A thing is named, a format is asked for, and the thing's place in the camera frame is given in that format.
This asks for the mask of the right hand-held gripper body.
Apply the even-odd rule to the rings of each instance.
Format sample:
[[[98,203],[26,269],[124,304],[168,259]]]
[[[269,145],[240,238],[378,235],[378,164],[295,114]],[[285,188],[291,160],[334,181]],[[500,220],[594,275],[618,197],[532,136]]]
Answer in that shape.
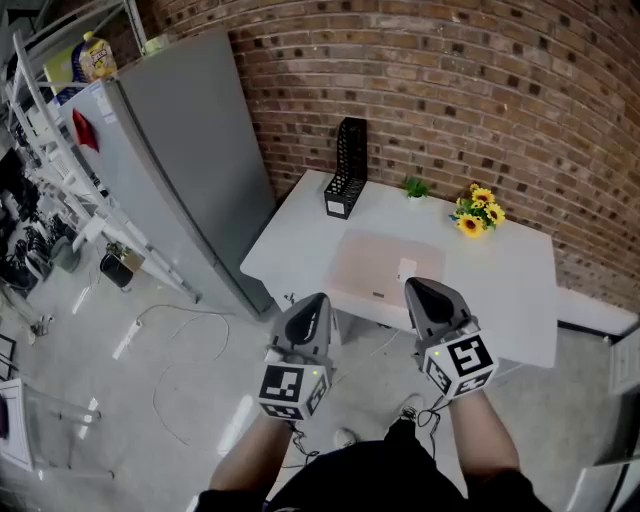
[[[418,368],[444,399],[456,399],[484,387],[499,364],[475,317],[433,323],[412,320]]]

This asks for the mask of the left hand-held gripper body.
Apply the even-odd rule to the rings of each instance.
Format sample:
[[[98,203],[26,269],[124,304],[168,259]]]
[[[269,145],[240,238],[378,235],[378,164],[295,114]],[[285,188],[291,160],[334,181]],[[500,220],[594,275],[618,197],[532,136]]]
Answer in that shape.
[[[269,346],[257,401],[267,416],[311,419],[331,388],[333,361],[328,347],[310,351]]]

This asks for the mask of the black mesh file holder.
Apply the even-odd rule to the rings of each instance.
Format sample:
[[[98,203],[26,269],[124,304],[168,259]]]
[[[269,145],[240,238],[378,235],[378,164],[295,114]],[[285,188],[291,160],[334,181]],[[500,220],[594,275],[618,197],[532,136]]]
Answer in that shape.
[[[349,218],[368,179],[367,122],[345,117],[336,144],[336,171],[324,191],[328,216]]]

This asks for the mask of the person's left forearm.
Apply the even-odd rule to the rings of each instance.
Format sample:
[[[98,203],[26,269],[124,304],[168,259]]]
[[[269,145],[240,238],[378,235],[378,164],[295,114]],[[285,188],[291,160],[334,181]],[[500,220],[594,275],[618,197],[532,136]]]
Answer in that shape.
[[[266,498],[277,480],[293,431],[259,415],[214,470],[210,490],[242,491]]]

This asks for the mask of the person's right forearm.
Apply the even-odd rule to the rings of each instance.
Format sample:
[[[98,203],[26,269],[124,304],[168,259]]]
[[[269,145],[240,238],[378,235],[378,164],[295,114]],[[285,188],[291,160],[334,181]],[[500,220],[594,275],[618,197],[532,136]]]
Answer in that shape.
[[[457,398],[449,412],[460,469],[469,488],[520,470],[516,446],[483,391]]]

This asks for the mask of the sunflower bouquet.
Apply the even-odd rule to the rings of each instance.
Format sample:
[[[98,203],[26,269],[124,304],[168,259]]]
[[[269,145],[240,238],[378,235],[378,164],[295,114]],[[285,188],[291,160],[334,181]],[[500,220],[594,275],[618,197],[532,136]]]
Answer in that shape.
[[[478,238],[501,226],[506,214],[490,189],[472,183],[456,199],[455,210],[449,218],[467,237]]]

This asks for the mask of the small green potted plant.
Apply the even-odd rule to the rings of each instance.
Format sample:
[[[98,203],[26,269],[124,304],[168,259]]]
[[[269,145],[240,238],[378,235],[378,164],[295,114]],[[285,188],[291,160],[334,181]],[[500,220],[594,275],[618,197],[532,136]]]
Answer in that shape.
[[[409,176],[405,179],[404,190],[408,204],[411,207],[419,206],[429,195],[429,187],[419,178]]]

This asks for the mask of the white power strip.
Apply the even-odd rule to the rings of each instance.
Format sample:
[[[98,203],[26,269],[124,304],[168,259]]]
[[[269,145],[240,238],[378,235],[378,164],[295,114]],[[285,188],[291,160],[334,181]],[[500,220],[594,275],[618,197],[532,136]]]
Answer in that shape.
[[[123,336],[123,338],[119,342],[118,346],[116,347],[116,349],[112,353],[112,358],[114,360],[118,360],[120,358],[120,356],[122,355],[124,350],[130,345],[130,343],[132,342],[132,340],[135,338],[135,336],[137,335],[137,333],[140,331],[140,329],[142,327],[143,327],[143,324],[142,324],[142,322],[140,320],[135,320],[129,326],[129,328],[126,331],[125,335]]]

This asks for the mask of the white drawer cabinet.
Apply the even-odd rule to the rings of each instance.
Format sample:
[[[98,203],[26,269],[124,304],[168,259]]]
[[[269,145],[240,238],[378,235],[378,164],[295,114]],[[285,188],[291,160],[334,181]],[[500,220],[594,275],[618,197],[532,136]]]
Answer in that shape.
[[[640,328],[610,347],[609,393],[640,393]]]

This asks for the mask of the black waste bin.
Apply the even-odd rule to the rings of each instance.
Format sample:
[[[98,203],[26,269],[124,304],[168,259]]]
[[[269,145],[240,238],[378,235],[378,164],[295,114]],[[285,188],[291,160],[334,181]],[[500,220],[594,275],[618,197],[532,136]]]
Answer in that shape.
[[[126,288],[142,267],[144,258],[120,242],[109,242],[100,262],[100,271],[118,288]]]

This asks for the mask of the gray refrigerator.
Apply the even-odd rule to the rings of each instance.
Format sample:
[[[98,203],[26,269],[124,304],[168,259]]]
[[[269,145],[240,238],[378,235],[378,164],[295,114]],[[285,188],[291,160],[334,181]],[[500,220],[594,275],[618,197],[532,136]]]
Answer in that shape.
[[[275,210],[227,32],[171,44],[60,108],[107,190],[108,225],[146,271],[192,301],[257,318],[271,296],[241,264]]]

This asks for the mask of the clear acrylic chair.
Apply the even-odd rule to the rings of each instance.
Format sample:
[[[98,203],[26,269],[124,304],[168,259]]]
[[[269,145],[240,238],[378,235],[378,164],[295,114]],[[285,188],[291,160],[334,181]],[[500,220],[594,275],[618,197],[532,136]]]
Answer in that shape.
[[[55,398],[20,378],[0,381],[0,461],[29,473],[61,473],[83,479],[115,478],[109,469],[79,469],[72,466],[70,459],[62,461],[47,451],[41,436],[47,416],[85,428],[96,425],[102,418],[97,409]]]

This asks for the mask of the red paper tag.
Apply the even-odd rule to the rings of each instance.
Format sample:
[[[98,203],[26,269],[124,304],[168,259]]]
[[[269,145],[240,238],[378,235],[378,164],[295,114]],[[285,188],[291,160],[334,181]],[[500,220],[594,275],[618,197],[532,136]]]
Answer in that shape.
[[[77,109],[72,110],[72,122],[78,143],[98,153],[99,146],[93,127]]]

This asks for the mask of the yellow plastic bottle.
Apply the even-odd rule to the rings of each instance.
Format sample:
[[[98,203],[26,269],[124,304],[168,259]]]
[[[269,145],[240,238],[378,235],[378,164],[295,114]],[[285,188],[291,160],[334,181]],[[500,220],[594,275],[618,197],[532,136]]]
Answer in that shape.
[[[89,83],[114,75],[118,68],[110,44],[92,31],[83,35],[79,63]]]

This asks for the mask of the yellow green carton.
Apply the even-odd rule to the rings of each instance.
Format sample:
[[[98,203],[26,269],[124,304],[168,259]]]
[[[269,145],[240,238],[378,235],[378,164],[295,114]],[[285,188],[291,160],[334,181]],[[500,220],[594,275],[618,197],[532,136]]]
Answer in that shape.
[[[75,45],[68,46],[63,50],[50,57],[44,64],[43,70],[46,79],[49,82],[55,82],[57,85],[51,85],[51,91],[54,95],[58,95],[66,88],[65,83],[83,82],[79,73],[74,66]]]

